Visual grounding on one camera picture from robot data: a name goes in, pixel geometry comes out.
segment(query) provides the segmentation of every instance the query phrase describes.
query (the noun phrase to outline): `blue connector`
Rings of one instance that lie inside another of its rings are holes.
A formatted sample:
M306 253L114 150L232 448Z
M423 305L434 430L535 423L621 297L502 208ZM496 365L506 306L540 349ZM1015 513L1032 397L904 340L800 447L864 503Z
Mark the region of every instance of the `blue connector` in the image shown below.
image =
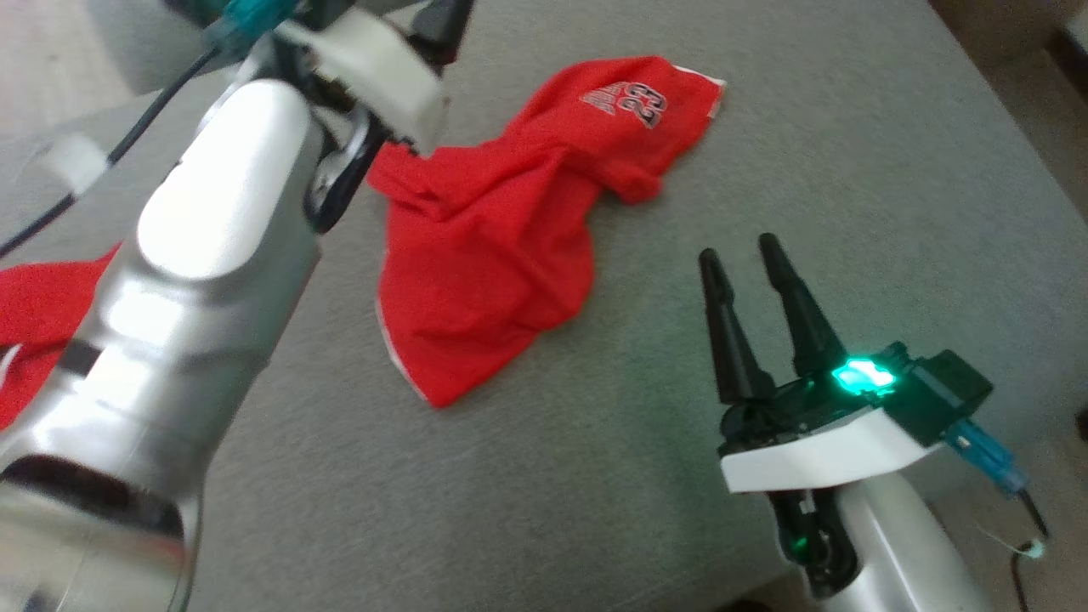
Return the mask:
M1013 454L1000 442L963 418L949 427L944 441L952 450L982 470L1006 498L1013 498L1027 486L1027 475L1016 467Z
M297 5L298 0L231 0L205 36L221 53L243 58L258 38L293 15Z

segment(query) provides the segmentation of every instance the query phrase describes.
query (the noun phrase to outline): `printed number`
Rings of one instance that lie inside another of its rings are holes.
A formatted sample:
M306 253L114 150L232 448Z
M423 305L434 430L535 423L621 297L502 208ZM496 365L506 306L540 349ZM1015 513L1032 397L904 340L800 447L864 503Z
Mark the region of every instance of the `printed number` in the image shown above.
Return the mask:
M618 102L619 108L633 112L647 128L656 127L668 106L665 96L643 83L631 83L625 93L627 95Z

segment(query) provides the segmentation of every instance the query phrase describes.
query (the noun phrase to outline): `black cable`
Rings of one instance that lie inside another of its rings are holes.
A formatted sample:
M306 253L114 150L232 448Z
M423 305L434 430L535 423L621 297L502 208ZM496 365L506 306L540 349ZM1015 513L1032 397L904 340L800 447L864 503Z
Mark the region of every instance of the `black cable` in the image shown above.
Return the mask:
M125 134L124 138L121 138L121 142L118 143L118 146L113 147L113 150L110 151L110 155L106 157L106 160L109 162L110 166L113 166L118 161L121 161L121 158L124 157L126 152L128 152L128 149L131 149L133 145L136 144L136 140L138 140L139 137L144 135L144 132L147 132L148 126L150 126L151 122L159 117L159 113L162 112L162 109L166 108L166 105L170 103L170 100L173 99L173 97L176 96L177 93L182 90L182 87L184 87L186 83L191 81L193 77L196 76L198 72L203 70L203 66L208 65L208 62L214 59L215 56L218 54L219 54L219 49L214 47L208 49L207 51L203 52L203 54L197 58L197 61L193 62L193 65L190 65L188 70L183 72L181 76L178 76L173 83L170 84L170 86L168 86L158 96L156 96L154 101L151 102L151 106L147 107L147 110L144 111L144 114L140 115L139 120L136 122L135 125L133 125L132 130L129 130L128 133Z
M176 81L171 83L169 87L163 89L154 98L154 101L152 101L151 106L149 106L147 110L144 111L144 114L140 115L136 124L133 125L131 130L128 130L128 133L125 134L125 137L121 138L121 142L118 143L118 146L113 147L113 150L110 151L110 155L106 157L107 167L114 166L118 161L121 160L121 158L125 156L126 152L128 152L128 149L131 149L133 145L136 144L136 140L138 140L139 137L144 135L144 132L147 132L148 126L150 126L151 123L156 120L156 118L159 117L159 113L162 112L162 109L166 108L166 105L170 103L170 100L175 95L177 95L177 93L182 89L182 87L185 86L186 83L191 81L193 77L196 76L198 72L200 72L206 65L208 65L208 62L210 62L212 58L214 58L217 54L219 54L219 49L213 48L209 49L208 51L205 51L203 54L201 54L199 58L197 58L195 62L193 62L193 65L190 65L188 70L186 70L180 77L177 77ZM46 229L46 227L55 221L58 217L64 215L64 212L66 212L70 208L72 208L72 205L74 205L75 203L76 198L74 194L69 194L63 198L61 198L61 200L54 204L49 210L47 210L45 215L35 219L29 225L27 225L17 234L15 234L5 243L3 243L3 245L0 246L0 259L3 259L8 255L10 255L11 252L23 246L26 242L28 242L30 238L37 235L41 230Z
M1050 528L1047 527L1047 522L1042 519L1042 514L1039 513L1038 506L1035 505L1035 500L1031 499L1031 495L1028 494L1026 489L1021 490L1017 497L1024 504L1024 509L1027 510L1028 515L1031 516L1031 522L1035 523L1035 527L1039 530L1039 535L1042 536L1040 541L1049 541ZM1010 562L1010 567L1013 573L1013 587L1016 589L1016 601L1019 603L1021 612L1030 612L1030 608L1027 603L1027 595L1024 592L1024 580L1021 577L1019 564L1021 559L1024 558L1024 554L1022 553L1031 550L1031 542L1021 544L1021 547L1016 549L1019 552L1014 552L1013 559Z

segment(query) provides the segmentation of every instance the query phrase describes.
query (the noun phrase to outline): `red cloth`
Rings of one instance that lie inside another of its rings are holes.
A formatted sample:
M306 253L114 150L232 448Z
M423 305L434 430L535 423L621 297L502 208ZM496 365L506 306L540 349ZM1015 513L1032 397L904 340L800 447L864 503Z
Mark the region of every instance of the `red cloth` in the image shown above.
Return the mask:
M574 317L593 281L602 191L652 198L717 111L722 84L657 57L591 61L545 84L503 135L430 159L385 147L379 316L393 359L444 407Z
M21 345L0 387L0 429L30 403L95 297L113 250L95 261L0 271L0 355Z

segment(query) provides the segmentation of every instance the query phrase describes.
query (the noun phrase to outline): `white cable tie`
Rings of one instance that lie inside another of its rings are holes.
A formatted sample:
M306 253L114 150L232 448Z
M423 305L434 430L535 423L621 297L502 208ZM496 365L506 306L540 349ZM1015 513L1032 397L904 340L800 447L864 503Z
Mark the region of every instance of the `white cable tie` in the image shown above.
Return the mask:
M83 196L110 169L106 154L83 134L69 134L44 148L37 161Z
M1031 542L1030 542L1031 543L1031 548L1029 548L1027 550L1021 550L1021 549L1018 549L1018 548L1010 544L1009 542L1002 540L1001 538L994 536L993 534L987 531L986 529L982 528L981 525L977 525L976 524L975 528L978 529L979 531L986 534L986 536L989 537L991 540L998 542L999 544L1005 547L1006 549L1013 551L1016 554L1023 554L1024 556L1027 556L1029 559L1041 559L1042 554L1044 552L1047 552L1046 544L1043 544L1038 538L1035 538L1035 539L1031 540Z

